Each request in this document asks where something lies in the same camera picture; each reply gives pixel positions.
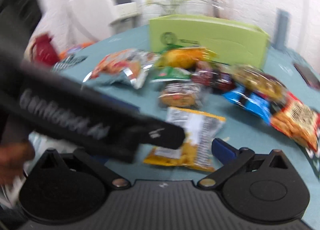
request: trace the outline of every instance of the green snack bag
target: green snack bag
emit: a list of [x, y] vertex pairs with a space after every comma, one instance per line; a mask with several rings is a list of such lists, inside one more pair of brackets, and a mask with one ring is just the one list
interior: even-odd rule
[[182, 68], [165, 67], [151, 82], [190, 81], [191, 72]]

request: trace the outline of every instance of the smartphone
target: smartphone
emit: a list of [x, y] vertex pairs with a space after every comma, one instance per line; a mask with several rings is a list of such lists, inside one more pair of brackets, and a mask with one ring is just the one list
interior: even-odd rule
[[320, 81], [310, 68], [298, 63], [294, 63], [294, 66], [309, 87], [320, 90]]

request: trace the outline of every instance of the blue tablecloth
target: blue tablecloth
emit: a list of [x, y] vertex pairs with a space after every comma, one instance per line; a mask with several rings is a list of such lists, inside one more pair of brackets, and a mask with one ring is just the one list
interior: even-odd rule
[[[65, 70], [62, 74], [70, 79], [82, 82], [103, 57], [127, 48], [149, 50], [149, 27], [135, 28], [83, 49], [77, 55], [89, 57], [75, 67]], [[268, 51], [264, 71], [277, 77], [305, 104], [320, 110], [320, 93], [305, 84], [292, 65], [293, 61], [305, 63], [293, 51], [279, 52], [271, 47]], [[139, 106], [142, 113], [160, 119], [166, 118], [166, 111], [158, 107], [159, 92], [154, 88], [154, 84], [150, 84], [148, 81], [140, 90], [134, 90], [124, 85], [101, 87], [97, 90]], [[310, 191], [310, 204], [303, 219], [311, 227], [320, 230], [320, 183], [299, 147], [282, 133], [267, 126], [259, 117], [228, 103], [222, 96], [210, 95], [202, 111], [227, 118], [227, 122], [218, 137], [229, 137], [228, 143], [235, 148], [245, 146], [256, 153], [269, 153], [272, 149], [282, 149], [284, 151]], [[151, 148], [150, 145], [141, 145], [134, 164], [109, 160], [106, 166], [129, 179], [132, 183], [136, 179], [192, 179], [197, 182], [205, 176], [202, 172], [180, 167], [163, 168], [143, 164], [142, 161]], [[214, 160], [214, 165], [215, 168], [221, 166], [217, 160]]]

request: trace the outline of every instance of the green box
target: green box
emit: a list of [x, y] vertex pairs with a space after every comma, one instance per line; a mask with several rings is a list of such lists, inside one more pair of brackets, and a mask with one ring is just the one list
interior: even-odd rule
[[150, 20], [150, 42], [153, 52], [173, 45], [200, 45], [216, 52], [217, 62], [263, 68], [269, 35], [255, 25], [176, 14]]

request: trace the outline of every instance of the gray ribbed surface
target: gray ribbed surface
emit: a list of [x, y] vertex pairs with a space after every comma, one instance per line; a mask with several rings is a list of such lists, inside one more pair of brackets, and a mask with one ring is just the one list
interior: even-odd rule
[[28, 222], [20, 230], [304, 230], [302, 222], [282, 226], [248, 223], [231, 214], [217, 194], [191, 181], [137, 181], [133, 188], [111, 193], [87, 219], [65, 226]]

